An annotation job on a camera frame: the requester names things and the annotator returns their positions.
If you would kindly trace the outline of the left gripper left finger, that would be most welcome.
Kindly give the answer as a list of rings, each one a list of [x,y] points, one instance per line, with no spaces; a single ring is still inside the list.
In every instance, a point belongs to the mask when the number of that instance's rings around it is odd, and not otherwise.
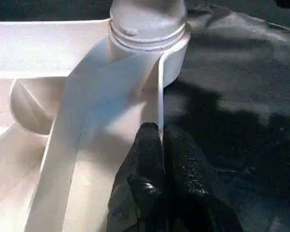
[[[106,231],[166,231],[165,168],[158,126],[147,122],[117,171],[108,202]]]

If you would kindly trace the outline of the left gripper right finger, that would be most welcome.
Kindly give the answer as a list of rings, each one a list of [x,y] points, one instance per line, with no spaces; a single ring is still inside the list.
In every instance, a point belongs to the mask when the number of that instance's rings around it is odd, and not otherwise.
[[[184,130],[164,129],[163,148],[171,212],[187,232],[240,232],[232,208],[217,192],[216,178],[205,155]]]

